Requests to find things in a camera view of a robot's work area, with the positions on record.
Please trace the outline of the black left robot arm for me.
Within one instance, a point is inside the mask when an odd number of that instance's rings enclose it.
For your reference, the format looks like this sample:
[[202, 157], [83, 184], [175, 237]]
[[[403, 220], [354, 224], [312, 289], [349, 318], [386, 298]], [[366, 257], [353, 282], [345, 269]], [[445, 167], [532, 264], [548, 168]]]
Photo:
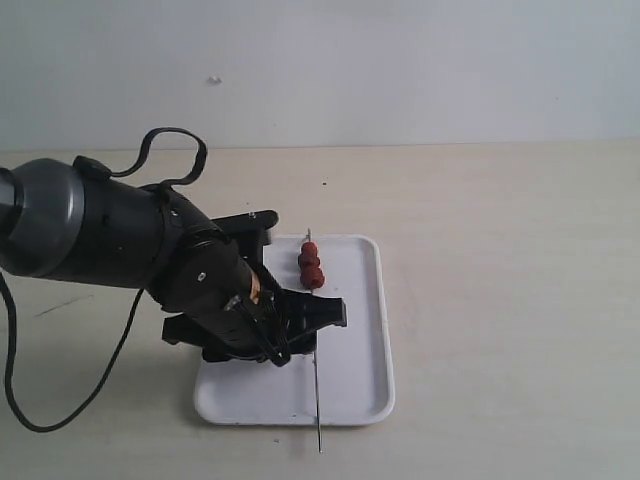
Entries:
[[1, 266], [31, 278], [146, 291], [162, 337], [204, 360], [286, 364], [347, 323], [340, 298], [283, 288], [263, 250], [272, 210], [212, 219], [164, 185], [133, 187], [88, 158], [1, 173]]

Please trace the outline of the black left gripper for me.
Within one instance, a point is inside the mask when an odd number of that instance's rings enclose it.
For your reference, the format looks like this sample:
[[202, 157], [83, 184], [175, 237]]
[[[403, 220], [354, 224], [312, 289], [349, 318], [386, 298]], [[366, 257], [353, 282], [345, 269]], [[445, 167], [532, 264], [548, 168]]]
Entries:
[[222, 279], [180, 280], [164, 299], [162, 340], [201, 349], [208, 363], [270, 362], [277, 367], [317, 346], [317, 333], [347, 325], [341, 298], [282, 288], [263, 267]]

